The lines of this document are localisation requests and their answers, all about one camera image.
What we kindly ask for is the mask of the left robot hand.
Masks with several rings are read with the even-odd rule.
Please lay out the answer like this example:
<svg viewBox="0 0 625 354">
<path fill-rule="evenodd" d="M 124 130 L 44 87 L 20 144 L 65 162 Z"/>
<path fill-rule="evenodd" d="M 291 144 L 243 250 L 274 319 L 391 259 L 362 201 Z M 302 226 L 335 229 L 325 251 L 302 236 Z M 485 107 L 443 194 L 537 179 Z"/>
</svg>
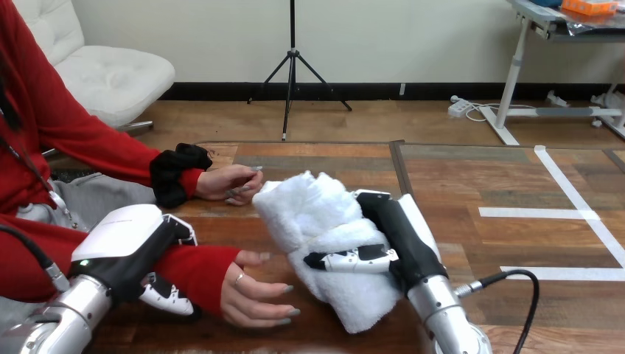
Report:
<svg viewBox="0 0 625 354">
<path fill-rule="evenodd" d="M 190 224 L 164 214 L 157 206 L 124 206 L 109 212 L 73 251 L 69 273 L 102 283 L 115 304 L 141 300 L 194 318 L 200 308 L 177 285 L 157 274 L 155 266 L 173 246 L 197 244 Z"/>
</svg>

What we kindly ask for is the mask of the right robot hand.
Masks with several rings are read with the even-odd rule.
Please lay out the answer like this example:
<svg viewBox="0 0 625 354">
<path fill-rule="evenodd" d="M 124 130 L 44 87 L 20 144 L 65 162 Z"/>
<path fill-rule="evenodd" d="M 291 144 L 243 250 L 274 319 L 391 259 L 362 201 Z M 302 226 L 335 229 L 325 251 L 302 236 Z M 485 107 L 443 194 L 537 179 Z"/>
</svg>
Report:
<svg viewBox="0 0 625 354">
<path fill-rule="evenodd" d="M 453 297 L 441 256 L 413 197 L 394 199 L 386 192 L 357 190 L 355 199 L 363 216 L 383 233 L 387 246 L 374 244 L 351 250 L 312 252 L 304 263 L 319 271 L 335 273 L 392 273 L 406 290 L 423 288 L 438 301 Z"/>
</svg>

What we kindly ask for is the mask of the person's hand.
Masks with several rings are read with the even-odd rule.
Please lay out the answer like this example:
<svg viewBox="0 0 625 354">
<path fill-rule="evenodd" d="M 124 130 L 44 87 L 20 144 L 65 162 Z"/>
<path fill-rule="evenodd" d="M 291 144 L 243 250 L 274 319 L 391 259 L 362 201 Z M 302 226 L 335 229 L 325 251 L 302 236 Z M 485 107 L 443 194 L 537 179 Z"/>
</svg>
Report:
<svg viewBox="0 0 625 354">
<path fill-rule="evenodd" d="M 233 164 L 202 172 L 198 178 L 195 196 L 207 201 L 224 201 L 242 206 L 251 203 L 261 190 L 262 167 Z"/>
<path fill-rule="evenodd" d="M 220 292 L 222 317 L 229 324 L 253 329 L 278 327 L 301 314 L 292 305 L 268 302 L 293 290 L 293 286 L 260 282 L 245 273 L 245 267 L 260 266 L 270 258 L 268 252 L 240 251 L 229 265 Z"/>
</svg>

